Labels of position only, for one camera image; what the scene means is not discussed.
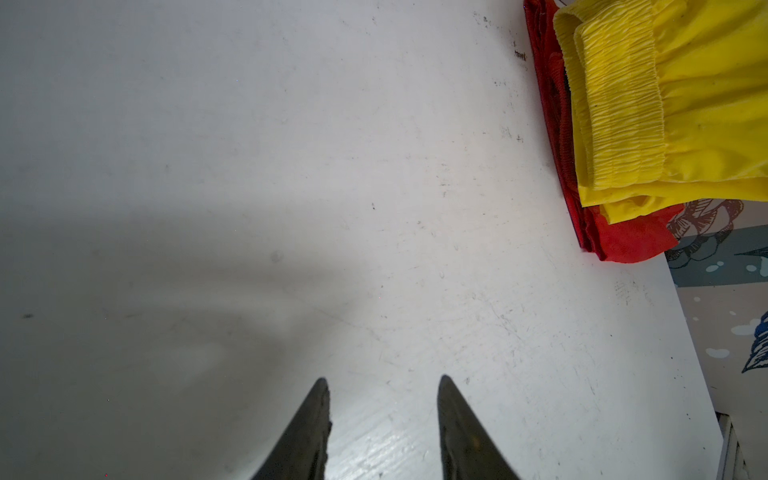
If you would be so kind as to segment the red shorts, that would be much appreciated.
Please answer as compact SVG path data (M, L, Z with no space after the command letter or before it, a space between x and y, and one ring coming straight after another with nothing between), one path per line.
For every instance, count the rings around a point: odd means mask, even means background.
M683 211L681 205L610 224L597 206L581 204L575 171L570 89L553 26L558 7L553 1L525 0L523 9L555 170L580 248L601 261L632 264L676 246L678 240L667 224Z

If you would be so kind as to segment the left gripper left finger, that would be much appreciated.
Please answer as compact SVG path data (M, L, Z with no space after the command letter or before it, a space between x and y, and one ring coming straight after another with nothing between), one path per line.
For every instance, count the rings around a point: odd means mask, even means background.
M330 390L318 378L252 479L324 479L331 430Z

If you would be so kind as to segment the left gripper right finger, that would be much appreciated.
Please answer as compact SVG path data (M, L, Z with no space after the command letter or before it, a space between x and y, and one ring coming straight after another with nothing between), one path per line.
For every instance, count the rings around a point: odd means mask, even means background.
M448 375L437 393L443 478L520 480Z

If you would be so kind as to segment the yellow shorts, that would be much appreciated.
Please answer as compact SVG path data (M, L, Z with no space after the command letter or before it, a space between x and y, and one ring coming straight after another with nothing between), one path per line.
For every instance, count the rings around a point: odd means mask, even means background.
M553 26L577 189L610 223L767 198L767 5L576 1Z

